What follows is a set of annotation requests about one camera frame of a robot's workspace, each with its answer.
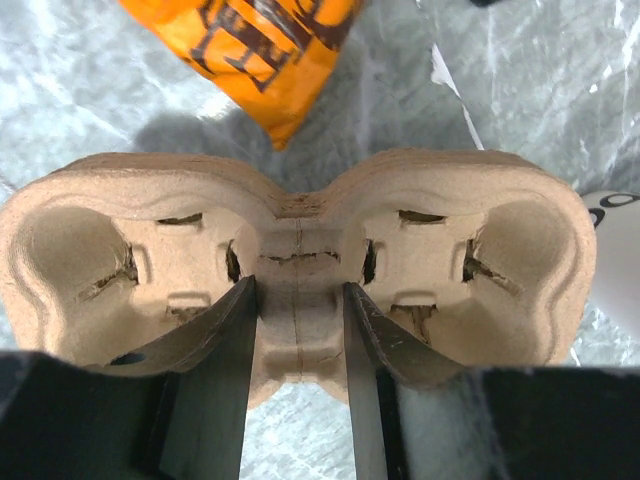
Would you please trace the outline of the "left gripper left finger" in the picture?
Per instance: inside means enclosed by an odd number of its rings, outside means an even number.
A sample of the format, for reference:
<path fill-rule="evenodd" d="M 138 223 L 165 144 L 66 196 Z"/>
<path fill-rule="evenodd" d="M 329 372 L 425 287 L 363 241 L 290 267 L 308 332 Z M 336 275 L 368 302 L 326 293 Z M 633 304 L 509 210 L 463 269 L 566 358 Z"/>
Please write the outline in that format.
<path fill-rule="evenodd" d="M 1 355 L 5 479 L 235 479 L 248 409 L 256 282 L 237 282 L 182 326 L 196 347 L 174 372 L 133 377 L 158 350 L 114 359 L 113 373 L 35 351 Z"/>

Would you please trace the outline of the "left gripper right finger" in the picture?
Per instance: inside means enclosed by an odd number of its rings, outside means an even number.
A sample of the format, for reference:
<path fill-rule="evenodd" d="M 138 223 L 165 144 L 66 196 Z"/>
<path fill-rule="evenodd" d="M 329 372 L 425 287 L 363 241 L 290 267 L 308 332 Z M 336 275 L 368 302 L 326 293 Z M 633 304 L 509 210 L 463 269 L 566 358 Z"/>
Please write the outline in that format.
<path fill-rule="evenodd" d="M 635 479 L 639 373 L 465 367 L 343 287 L 360 479 Z"/>

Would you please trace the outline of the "brown cardboard cup carrier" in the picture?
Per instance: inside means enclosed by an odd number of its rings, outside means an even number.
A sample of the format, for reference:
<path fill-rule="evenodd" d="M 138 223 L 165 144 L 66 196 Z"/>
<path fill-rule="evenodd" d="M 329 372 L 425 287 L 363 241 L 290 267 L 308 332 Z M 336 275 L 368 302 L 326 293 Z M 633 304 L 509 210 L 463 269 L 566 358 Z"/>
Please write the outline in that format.
<path fill-rule="evenodd" d="M 580 197 L 499 151 L 389 150 L 302 194 L 238 160 L 103 153 L 1 209 L 16 341 L 75 366 L 185 371 L 210 347 L 197 316 L 253 278 L 251 406 L 296 381 L 347 399 L 347 282 L 460 365 L 560 363 L 595 264 Z"/>

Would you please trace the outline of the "white paper coffee cup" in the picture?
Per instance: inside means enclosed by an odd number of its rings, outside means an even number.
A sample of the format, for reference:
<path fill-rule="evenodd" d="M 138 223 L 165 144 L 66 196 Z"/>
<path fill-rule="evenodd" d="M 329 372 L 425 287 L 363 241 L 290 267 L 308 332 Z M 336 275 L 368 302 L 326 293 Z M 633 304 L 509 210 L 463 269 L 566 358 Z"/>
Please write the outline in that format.
<path fill-rule="evenodd" d="M 583 197 L 597 240 L 591 303 L 639 338 L 639 195 L 601 191 Z"/>

